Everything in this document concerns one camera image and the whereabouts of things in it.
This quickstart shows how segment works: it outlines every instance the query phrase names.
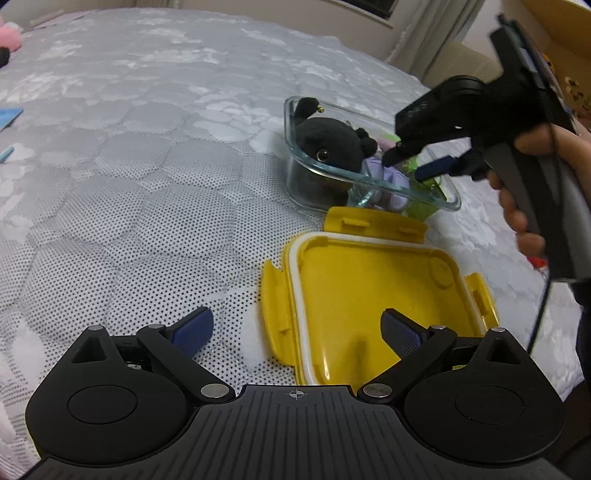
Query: mattress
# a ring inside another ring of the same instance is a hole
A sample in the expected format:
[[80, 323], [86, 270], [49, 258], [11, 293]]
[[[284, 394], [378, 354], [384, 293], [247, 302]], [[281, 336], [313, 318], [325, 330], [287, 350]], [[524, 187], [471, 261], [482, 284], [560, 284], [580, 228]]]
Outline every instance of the mattress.
[[[37, 460], [24, 411], [80, 332], [215, 316], [195, 360], [235, 388], [290, 384], [259, 315], [263, 260], [322, 228], [284, 187], [282, 104], [312, 95], [392, 121], [427, 89], [409, 75], [244, 17], [168, 9], [91, 12], [27, 33], [0, 71], [0, 472]], [[461, 153], [465, 142], [431, 155]], [[495, 193], [455, 180], [463, 207], [428, 240], [485, 275], [501, 322], [526, 343], [542, 276], [517, 253]], [[565, 396], [581, 380], [579, 308], [553, 289], [534, 358]]]

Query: white mesh fabric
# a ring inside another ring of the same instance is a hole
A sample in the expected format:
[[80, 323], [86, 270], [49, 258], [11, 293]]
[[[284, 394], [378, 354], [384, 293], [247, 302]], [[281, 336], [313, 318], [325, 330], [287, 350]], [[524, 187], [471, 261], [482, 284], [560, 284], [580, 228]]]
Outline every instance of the white mesh fabric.
[[[197, 361], [236, 388], [293, 383], [265, 341], [260, 271], [323, 215], [285, 192], [283, 101], [317, 95], [388, 121], [425, 91], [335, 38], [244, 17], [123, 9], [26, 33], [0, 76], [2, 105], [24, 108], [0, 133], [15, 147], [0, 165], [0, 472], [36, 461], [27, 401], [92, 324], [129, 334], [206, 305], [215, 329]], [[430, 241], [486, 274], [523, 342], [541, 279], [493, 193], [457, 184], [464, 207], [436, 215]], [[560, 328], [546, 324], [538, 360], [564, 394], [580, 378], [578, 311], [565, 292], [549, 311]]]

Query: triangular cutout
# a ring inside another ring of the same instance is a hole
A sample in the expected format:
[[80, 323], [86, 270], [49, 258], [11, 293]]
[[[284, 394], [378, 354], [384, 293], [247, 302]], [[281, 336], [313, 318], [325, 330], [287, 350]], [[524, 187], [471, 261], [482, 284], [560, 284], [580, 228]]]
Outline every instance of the triangular cutout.
[[106, 360], [107, 356], [103, 350], [100, 340], [96, 337], [87, 338], [84, 344], [74, 354], [73, 364], [85, 364], [88, 362], [100, 362]]
[[498, 364], [519, 365], [521, 362], [509, 348], [504, 340], [497, 338], [492, 345], [489, 362]]

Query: black sleeve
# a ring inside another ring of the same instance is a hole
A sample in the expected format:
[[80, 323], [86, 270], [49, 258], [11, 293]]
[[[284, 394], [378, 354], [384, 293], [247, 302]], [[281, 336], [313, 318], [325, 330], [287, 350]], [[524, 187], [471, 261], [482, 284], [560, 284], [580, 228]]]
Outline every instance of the black sleeve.
[[577, 355], [587, 384], [591, 387], [591, 281], [571, 286], [574, 298], [583, 308], [577, 333]]

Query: plush toy ear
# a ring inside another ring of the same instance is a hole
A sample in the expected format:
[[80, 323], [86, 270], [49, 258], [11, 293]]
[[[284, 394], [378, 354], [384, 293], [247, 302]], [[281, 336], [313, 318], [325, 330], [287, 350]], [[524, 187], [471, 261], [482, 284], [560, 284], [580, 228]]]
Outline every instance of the plush toy ear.
[[363, 128], [358, 128], [357, 130], [355, 130], [355, 133], [361, 139], [362, 138], [368, 138], [369, 137], [369, 133], [367, 133]]
[[294, 119], [295, 124], [298, 125], [306, 120], [308, 117], [314, 115], [318, 111], [320, 102], [314, 97], [304, 97], [297, 102], [295, 107]]
[[361, 151], [363, 152], [363, 157], [368, 158], [378, 151], [378, 144], [373, 138], [365, 137], [361, 139]]

